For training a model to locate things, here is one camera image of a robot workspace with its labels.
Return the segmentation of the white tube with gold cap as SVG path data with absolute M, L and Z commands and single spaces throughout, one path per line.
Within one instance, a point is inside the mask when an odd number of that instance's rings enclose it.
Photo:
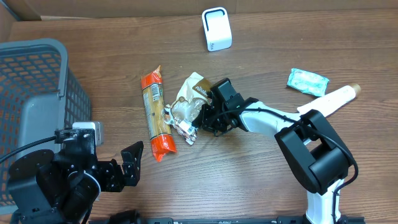
M 321 112 L 324 117 L 333 114 L 345 104 L 353 101 L 361 93 L 361 87 L 354 83 L 345 85 L 331 93 L 321 96 L 303 106 L 299 106 L 297 111 L 305 114 L 310 110 Z

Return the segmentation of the beige brown snack pouch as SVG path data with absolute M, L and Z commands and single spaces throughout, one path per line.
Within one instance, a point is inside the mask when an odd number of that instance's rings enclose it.
M 209 80 L 193 72 L 184 81 L 176 100 L 163 108 L 164 122 L 173 126 L 189 145 L 197 139 L 198 128 L 193 126 L 193 120 L 198 117 L 201 107 L 211 102 L 206 94 L 210 87 Z

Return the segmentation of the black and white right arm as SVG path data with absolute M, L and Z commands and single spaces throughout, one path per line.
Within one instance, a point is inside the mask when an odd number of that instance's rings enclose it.
M 234 128 L 275 137 L 294 177 L 307 191 L 307 209 L 301 216 L 279 216 L 267 223 L 364 223 L 364 217 L 339 211 L 341 189 L 357 179 L 359 168 L 327 120 L 360 91 L 358 84 L 345 85 L 299 107 L 297 113 L 287 113 L 256 98 L 244 99 L 224 78 L 204 92 L 210 103 L 201 107 L 193 126 L 216 137 Z

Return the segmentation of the grey plastic shopping basket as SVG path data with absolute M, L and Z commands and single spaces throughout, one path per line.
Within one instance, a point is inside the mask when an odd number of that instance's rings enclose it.
M 92 119 L 91 100 L 55 39 L 1 44 L 1 155 Z

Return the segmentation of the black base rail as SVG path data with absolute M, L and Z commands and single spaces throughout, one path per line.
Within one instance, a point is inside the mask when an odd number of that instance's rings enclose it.
M 309 220 L 302 216 L 279 216 L 277 218 L 247 218 L 247 219 L 173 219 L 145 218 L 137 210 L 120 212 L 109 218 L 89 220 L 89 224 L 308 224 Z

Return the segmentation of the white barcode scanner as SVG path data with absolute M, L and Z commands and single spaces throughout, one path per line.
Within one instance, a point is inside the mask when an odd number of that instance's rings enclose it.
M 209 52 L 232 46 L 232 33 L 228 12 L 223 7 L 206 9 L 201 15 L 207 49 Z

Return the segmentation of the orange biscuit pack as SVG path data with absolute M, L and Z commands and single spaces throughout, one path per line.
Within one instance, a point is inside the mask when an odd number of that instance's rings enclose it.
M 149 129 L 150 146 L 157 162 L 172 152 L 177 152 L 170 125 L 164 121 L 164 91 L 159 65 L 141 77 L 144 109 Z

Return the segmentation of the teal snack packet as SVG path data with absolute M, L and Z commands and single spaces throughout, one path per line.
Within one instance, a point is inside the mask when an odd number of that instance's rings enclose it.
M 298 68 L 291 69 L 287 86 L 313 96 L 324 96 L 329 79 Z

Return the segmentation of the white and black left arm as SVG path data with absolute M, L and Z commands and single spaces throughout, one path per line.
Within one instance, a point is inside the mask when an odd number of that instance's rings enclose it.
M 63 145 L 57 153 L 30 152 L 10 166 L 7 188 L 17 206 L 11 223 L 86 223 L 101 192 L 137 185 L 143 143 L 123 149 L 119 165 L 98 160 L 96 140 L 94 129 L 68 128 L 20 147 L 19 152 L 49 141 Z

